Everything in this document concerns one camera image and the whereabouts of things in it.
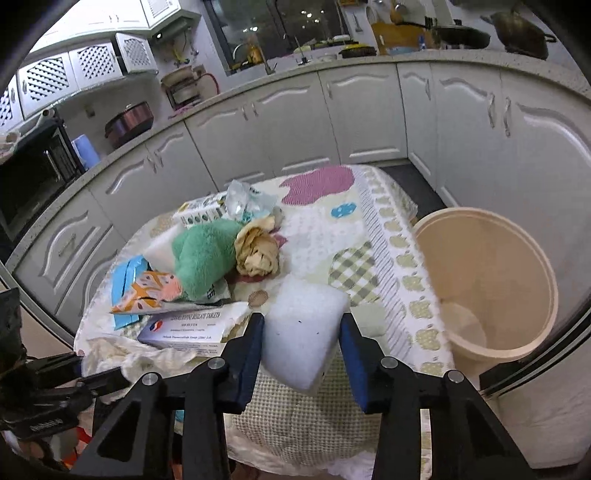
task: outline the foam block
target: foam block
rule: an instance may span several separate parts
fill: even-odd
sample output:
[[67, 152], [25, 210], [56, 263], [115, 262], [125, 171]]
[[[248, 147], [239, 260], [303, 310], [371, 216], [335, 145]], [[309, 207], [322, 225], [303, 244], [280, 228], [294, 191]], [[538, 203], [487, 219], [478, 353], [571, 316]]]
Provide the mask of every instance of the foam block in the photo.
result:
[[144, 251], [144, 258], [152, 270], [174, 273], [173, 240], [184, 231], [183, 225], [176, 223], [151, 241]]
[[265, 316], [263, 367], [279, 382], [314, 395], [330, 365], [349, 296], [288, 275]]

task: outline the beige plastic bucket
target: beige plastic bucket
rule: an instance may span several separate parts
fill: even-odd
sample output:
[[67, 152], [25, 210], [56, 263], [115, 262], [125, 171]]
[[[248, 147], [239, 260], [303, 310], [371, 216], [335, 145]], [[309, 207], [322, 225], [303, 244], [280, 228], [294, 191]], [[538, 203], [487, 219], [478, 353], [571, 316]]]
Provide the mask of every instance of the beige plastic bucket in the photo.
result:
[[489, 367], [528, 355], [548, 336], [556, 278], [521, 227], [486, 210], [448, 208], [420, 220], [415, 235], [454, 357]]

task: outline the green plush towel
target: green plush towel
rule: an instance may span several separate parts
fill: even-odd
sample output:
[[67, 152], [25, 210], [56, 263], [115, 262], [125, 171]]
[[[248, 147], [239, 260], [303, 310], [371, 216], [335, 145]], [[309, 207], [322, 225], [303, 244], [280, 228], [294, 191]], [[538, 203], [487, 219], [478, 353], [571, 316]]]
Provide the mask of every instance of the green plush towel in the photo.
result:
[[175, 274], [183, 297], [197, 300], [236, 265], [234, 240], [242, 224], [219, 219], [195, 225], [173, 241]]

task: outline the red cable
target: red cable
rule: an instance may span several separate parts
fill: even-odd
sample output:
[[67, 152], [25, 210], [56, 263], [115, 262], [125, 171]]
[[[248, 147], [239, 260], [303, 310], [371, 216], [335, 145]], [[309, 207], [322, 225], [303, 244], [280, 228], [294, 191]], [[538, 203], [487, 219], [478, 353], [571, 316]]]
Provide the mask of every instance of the red cable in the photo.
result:
[[200, 77], [197, 79], [197, 81], [201, 80], [203, 77], [211, 77], [211, 78], [213, 79], [213, 83], [215, 83], [215, 84], [216, 84], [217, 95], [219, 95], [219, 94], [220, 94], [220, 86], [219, 86], [219, 84], [218, 84], [218, 82], [217, 82], [216, 78], [215, 78], [215, 77], [214, 77], [214, 76], [213, 76], [211, 73], [209, 73], [209, 72], [206, 72], [206, 73], [204, 73], [203, 75], [201, 75], [201, 76], [200, 76]]

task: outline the blue paper towel roll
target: blue paper towel roll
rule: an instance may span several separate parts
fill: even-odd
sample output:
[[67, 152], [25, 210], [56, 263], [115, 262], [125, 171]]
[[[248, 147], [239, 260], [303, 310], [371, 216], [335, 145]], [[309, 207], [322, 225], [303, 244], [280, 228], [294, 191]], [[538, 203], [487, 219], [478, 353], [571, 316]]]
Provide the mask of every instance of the blue paper towel roll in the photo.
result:
[[89, 168], [94, 167], [98, 162], [100, 162], [100, 158], [96, 153], [95, 148], [88, 140], [86, 135], [81, 135], [78, 138], [72, 141], [72, 145], [74, 145], [74, 150], [78, 153], [80, 160], [82, 161], [82, 165], [84, 168], [88, 170]]

